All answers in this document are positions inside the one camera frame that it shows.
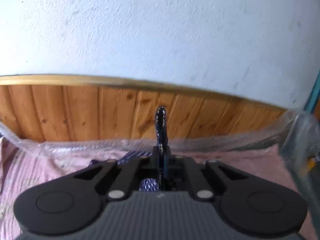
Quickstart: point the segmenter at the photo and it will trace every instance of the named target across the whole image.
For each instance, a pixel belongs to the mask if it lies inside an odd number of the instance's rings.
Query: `blue patterned fabric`
[[[126,164],[131,157],[139,157],[139,156],[151,156],[151,152],[140,152],[140,151],[130,151],[125,156],[123,156],[120,160],[118,160],[118,164]],[[89,164],[95,165],[100,161],[92,160]],[[140,182],[139,191],[159,191],[159,184],[156,179],[144,179]]]

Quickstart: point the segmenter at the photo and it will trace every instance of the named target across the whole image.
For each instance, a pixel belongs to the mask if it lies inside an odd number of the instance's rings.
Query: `pink blanket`
[[[226,153],[183,154],[193,157],[198,162],[207,159],[220,159],[248,173],[276,182],[296,190],[292,179],[277,154],[277,147],[265,150]],[[103,151],[88,158],[61,156],[59,158],[38,158],[17,149],[4,138],[0,139],[0,239],[15,239],[21,230],[13,215],[13,203],[17,196],[26,189],[64,176],[88,166],[92,159],[120,159],[127,152]],[[308,215],[300,233],[315,240],[311,218]]]

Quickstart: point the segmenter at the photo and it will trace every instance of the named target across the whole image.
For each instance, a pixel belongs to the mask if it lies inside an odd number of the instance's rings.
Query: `clear plastic wrap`
[[[20,139],[4,124],[0,123],[0,133],[11,143],[28,154],[37,157],[59,157],[61,155],[99,155],[105,150],[152,151],[156,140],[104,140],[86,142],[43,142]],[[287,111],[268,128],[239,135],[217,136],[198,139],[169,138],[169,146],[178,152],[226,152],[230,150],[263,149],[279,145],[279,155],[289,170],[298,190],[308,202],[314,227],[320,236],[320,131],[317,119],[311,114]]]

